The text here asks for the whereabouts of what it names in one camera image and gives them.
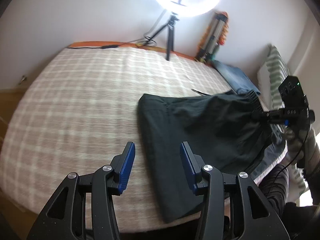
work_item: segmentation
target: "tripod leg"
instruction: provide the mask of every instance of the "tripod leg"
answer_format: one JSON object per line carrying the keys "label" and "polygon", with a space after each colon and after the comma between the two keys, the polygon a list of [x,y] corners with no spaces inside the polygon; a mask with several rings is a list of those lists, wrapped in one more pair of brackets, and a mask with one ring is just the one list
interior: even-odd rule
{"label": "tripod leg", "polygon": [[166,23],[165,25],[162,25],[161,28],[158,29],[158,30],[155,32],[155,34],[153,34],[148,41],[146,41],[145,43],[143,43],[143,46],[148,45],[148,43],[149,43],[154,37],[156,37],[156,36],[157,36],[165,27],[167,27],[167,26],[168,26],[167,23]]}
{"label": "tripod leg", "polygon": [[168,25],[168,27],[169,27],[169,33],[168,33],[166,60],[170,61],[170,53],[171,53],[171,51],[173,51],[174,27],[171,25]]}

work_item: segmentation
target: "plaid bedsheet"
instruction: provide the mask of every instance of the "plaid bedsheet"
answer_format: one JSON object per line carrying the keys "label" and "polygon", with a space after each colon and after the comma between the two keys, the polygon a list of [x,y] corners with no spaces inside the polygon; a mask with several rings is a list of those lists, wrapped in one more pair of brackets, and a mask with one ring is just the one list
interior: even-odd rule
{"label": "plaid bedsheet", "polygon": [[[122,153],[127,141],[136,157],[127,189],[114,197],[119,230],[137,232],[164,224],[152,190],[137,125],[143,93],[169,97],[230,90],[213,68],[172,54],[135,48],[64,49],[21,100],[0,154],[0,187],[39,213],[70,172],[95,172]],[[90,197],[87,227],[91,226]]]}

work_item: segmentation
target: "ring light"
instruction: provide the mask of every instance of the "ring light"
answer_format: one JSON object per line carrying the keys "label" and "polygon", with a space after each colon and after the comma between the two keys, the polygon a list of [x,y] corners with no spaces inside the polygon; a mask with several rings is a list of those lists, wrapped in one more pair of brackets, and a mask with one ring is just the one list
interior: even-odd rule
{"label": "ring light", "polygon": [[204,14],[213,9],[220,0],[204,0],[202,2],[184,6],[178,3],[172,2],[172,0],[156,0],[163,8],[168,11],[172,11],[179,16],[192,17],[200,14]]}

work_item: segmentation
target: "dark green cloth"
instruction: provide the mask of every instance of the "dark green cloth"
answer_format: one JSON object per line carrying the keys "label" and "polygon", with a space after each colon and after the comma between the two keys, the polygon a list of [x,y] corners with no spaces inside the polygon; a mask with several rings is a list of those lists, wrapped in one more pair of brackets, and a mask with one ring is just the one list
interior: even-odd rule
{"label": "dark green cloth", "polygon": [[272,143],[272,129],[251,120],[254,109],[262,111],[253,91],[192,98],[141,97],[139,126],[165,222],[199,211],[203,200],[188,187],[179,153],[182,141],[221,172],[251,173],[258,166],[264,149]]}

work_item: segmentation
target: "wooden floor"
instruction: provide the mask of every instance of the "wooden floor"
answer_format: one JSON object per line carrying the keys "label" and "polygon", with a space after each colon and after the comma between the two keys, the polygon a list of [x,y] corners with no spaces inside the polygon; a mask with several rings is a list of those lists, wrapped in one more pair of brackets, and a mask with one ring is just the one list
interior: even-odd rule
{"label": "wooden floor", "polygon": [[[12,115],[24,92],[0,92],[0,151]],[[27,238],[37,215],[14,204],[0,189],[0,213],[10,227],[23,240]]]}
{"label": "wooden floor", "polygon": [[24,92],[0,92],[0,149],[8,128],[8,123],[23,95]]}

